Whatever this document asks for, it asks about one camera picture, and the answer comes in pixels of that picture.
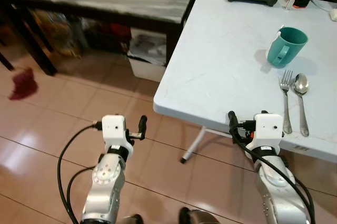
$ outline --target white storage box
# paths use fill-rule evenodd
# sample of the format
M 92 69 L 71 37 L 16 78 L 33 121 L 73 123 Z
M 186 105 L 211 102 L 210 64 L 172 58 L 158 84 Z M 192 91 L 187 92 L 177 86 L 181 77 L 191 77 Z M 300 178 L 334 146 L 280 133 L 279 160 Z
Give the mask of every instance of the white storage box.
M 160 82 L 166 70 L 165 66 L 154 65 L 137 59 L 128 58 L 133 74 L 138 78 Z

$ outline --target tiled floor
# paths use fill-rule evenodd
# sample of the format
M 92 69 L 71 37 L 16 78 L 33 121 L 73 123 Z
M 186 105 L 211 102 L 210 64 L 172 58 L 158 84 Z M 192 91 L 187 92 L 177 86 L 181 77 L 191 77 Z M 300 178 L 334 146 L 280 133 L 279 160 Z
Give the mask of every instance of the tiled floor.
M 37 94 L 9 101 L 11 76 L 0 66 L 1 223 L 71 223 L 57 190 L 56 162 L 70 136 L 105 114 L 125 115 L 130 130 L 148 116 L 147 139 L 137 141 L 127 162 L 119 218 L 133 213 L 146 224 L 177 223 L 182 206 L 201 208 L 222 224 L 266 223 L 250 162 L 230 139 L 207 134 L 186 164 L 179 159 L 200 130 L 192 123 L 156 114 L 157 83 L 133 76 L 121 56 L 91 52 L 58 61 L 61 73 L 41 72 L 19 46 L 1 51 L 18 67 L 31 66 Z M 83 166 L 96 164 L 103 151 L 101 133 L 87 131 L 67 151 L 64 183 Z M 337 166 L 286 153 L 295 174 L 310 188 L 316 223 L 337 223 Z M 91 173 L 74 183 L 72 205 L 79 218 Z

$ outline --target black cable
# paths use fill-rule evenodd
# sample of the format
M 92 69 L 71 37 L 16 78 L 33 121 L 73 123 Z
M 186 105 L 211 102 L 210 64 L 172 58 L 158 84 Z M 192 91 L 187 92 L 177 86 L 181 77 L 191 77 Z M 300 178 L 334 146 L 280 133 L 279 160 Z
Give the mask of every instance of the black cable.
M 241 136 L 239 135 L 239 132 L 237 131 L 237 129 L 235 130 L 235 132 L 233 132 L 232 129 L 230 129 L 230 133 L 233 137 L 233 140 L 235 141 L 235 143 L 237 145 L 239 145 L 240 148 L 242 148 L 244 151 L 246 151 L 247 153 L 249 153 L 251 156 L 255 157 L 256 159 L 260 160 L 261 162 L 265 163 L 266 165 L 268 165 L 269 167 L 271 167 L 274 171 L 276 171 L 282 178 L 285 179 L 285 181 L 287 181 L 289 183 L 289 185 L 296 191 L 296 193 L 300 196 L 300 198 L 302 199 L 303 203 L 305 204 L 305 207 L 308 210 L 308 213 L 310 215 L 310 220 L 311 220 L 311 224 L 315 224 L 315 215 L 314 215 L 314 211 L 311 208 L 311 206 L 309 205 L 308 201 L 306 200 L 306 198 L 304 197 L 303 193 L 299 190 L 299 188 L 297 188 L 297 186 L 282 172 L 280 171 L 277 167 L 275 167 L 272 163 L 270 163 L 269 161 L 265 160 L 263 157 L 261 157 L 260 155 L 252 152 L 250 149 L 246 148 L 238 139 L 241 138 Z
M 324 10 L 324 11 L 326 11 L 326 12 L 330 12 L 331 10 L 328 10 L 328 9 L 326 9 L 326 8 L 324 8 L 324 7 L 321 7 L 321 6 L 319 6 L 319 5 L 317 5 L 316 4 L 316 2 L 314 2 L 314 0 L 310 0 L 316 7 L 318 7 L 318 8 L 320 8 L 321 10 Z
M 67 148 L 69 147 L 69 145 L 73 142 L 73 140 L 80 134 L 82 133 L 83 131 L 89 129 L 89 128 L 94 128 L 95 127 L 95 124 L 93 125 L 90 125 L 90 126 L 87 126 L 85 128 L 82 128 L 79 132 L 77 132 L 71 139 L 70 141 L 66 144 L 66 146 L 63 148 L 61 154 L 60 154 L 60 157 L 58 158 L 58 161 L 57 161 L 57 185 L 58 185 L 58 190 L 60 192 L 60 197 L 61 197 L 61 200 L 62 200 L 62 203 L 63 203 L 63 206 L 64 208 L 66 209 L 69 217 L 71 218 L 73 224 L 78 224 L 77 220 L 76 220 L 76 217 L 74 215 L 74 213 L 70 210 L 69 208 L 69 205 L 65 199 L 65 196 L 64 196 L 64 193 L 63 193 L 63 188 L 62 188 L 62 181 L 61 181 L 61 161 L 62 161 L 62 158 L 63 158 L 63 155 L 64 153 L 66 152 Z
M 310 205 L 310 208 L 311 208 L 311 210 L 312 210 L 313 218 L 315 218 L 314 201 L 312 200 L 312 197 L 311 197 L 311 194 L 310 194 L 309 190 L 308 190 L 307 187 L 304 185 L 304 183 L 302 183 L 302 181 L 299 180 L 297 177 L 295 177 L 295 180 L 296 180 L 296 182 L 302 187 L 303 191 L 305 192 L 306 197 L 307 197 L 308 200 L 309 200 L 309 205 Z
M 81 173 L 83 173 L 83 172 L 85 172 L 85 171 L 87 171 L 87 170 L 92 170 L 92 169 L 94 169 L 95 168 L 95 166 L 92 166 L 92 167 L 88 167 L 88 168 L 84 168 L 84 169 L 82 169 L 82 170 L 79 170 L 76 174 L 74 174 L 73 176 L 72 176 L 72 178 L 69 180 L 69 183 L 68 183 L 68 187 L 67 187 L 67 204 L 68 204 L 68 207 L 69 207 L 69 212 L 73 215 L 73 216 L 75 216 L 75 214 L 74 214 L 74 211 L 73 211 L 73 208 L 72 208 L 72 203 L 71 203 L 71 201 L 70 201 L 70 192 L 71 192 L 71 189 L 72 189 L 72 184 L 73 184 L 73 181 L 75 180 L 75 178 L 79 175 L 79 174 L 81 174 Z

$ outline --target metal spoon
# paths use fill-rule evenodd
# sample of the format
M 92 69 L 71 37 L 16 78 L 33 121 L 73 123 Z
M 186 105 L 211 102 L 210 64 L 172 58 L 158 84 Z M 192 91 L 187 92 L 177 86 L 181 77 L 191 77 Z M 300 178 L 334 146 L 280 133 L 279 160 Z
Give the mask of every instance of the metal spoon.
M 309 90 L 309 82 L 304 74 L 300 73 L 296 76 L 294 84 L 293 84 L 293 89 L 295 93 L 298 95 L 298 97 L 300 98 L 301 133 L 303 136 L 307 137 L 309 136 L 309 129 L 308 129 L 308 124 L 306 123 L 302 96 L 306 94 L 306 92 Z

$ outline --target fork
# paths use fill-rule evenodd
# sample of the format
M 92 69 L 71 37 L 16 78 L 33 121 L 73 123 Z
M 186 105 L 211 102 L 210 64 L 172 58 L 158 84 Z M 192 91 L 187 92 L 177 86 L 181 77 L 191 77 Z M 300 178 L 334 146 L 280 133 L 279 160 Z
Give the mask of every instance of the fork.
M 289 118 L 289 108 L 288 108 L 288 91 L 291 86 L 291 77 L 293 75 L 292 70 L 286 70 L 283 74 L 282 80 L 280 81 L 280 88 L 283 91 L 284 99 L 284 118 L 283 118 L 283 131 L 290 134 L 293 129 L 291 128 L 290 118 Z

